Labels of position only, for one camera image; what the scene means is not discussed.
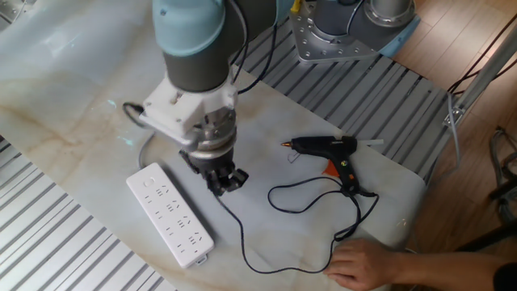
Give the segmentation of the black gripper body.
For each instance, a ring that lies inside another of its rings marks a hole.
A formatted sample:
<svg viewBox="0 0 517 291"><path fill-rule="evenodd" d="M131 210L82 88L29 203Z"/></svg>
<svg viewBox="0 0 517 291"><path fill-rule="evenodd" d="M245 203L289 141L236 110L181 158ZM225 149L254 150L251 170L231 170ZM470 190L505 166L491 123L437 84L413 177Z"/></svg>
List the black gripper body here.
<svg viewBox="0 0 517 291"><path fill-rule="evenodd" d="M193 153L185 150L180 150L179 155L195 174L200 174L205 179L211 173L217 174L218 177L231 177L236 170L233 162L233 150L215 158L197 158Z"/></svg>

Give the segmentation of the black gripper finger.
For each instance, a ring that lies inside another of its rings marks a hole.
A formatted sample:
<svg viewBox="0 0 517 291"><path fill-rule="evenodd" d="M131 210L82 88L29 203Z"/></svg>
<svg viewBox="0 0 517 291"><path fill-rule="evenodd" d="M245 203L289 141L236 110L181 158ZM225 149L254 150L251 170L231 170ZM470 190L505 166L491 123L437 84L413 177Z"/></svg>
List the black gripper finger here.
<svg viewBox="0 0 517 291"><path fill-rule="evenodd" d="M220 177L217 173L209 173L206 182L208 190L214 196L222 196L229 186L229 178L227 176Z"/></svg>
<svg viewBox="0 0 517 291"><path fill-rule="evenodd" d="M227 190L237 190L248 180L249 175L242 169L234 169L229 175Z"/></svg>

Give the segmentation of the person's bare hand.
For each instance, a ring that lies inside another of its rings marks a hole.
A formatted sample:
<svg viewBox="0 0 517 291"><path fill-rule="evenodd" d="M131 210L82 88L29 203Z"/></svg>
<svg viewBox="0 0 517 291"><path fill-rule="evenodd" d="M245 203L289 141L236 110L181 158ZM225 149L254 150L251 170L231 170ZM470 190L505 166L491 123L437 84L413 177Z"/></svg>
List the person's bare hand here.
<svg viewBox="0 0 517 291"><path fill-rule="evenodd" d="M398 254L366 239L344 242L334 249L323 273L340 286L368 291L394 283Z"/></svg>

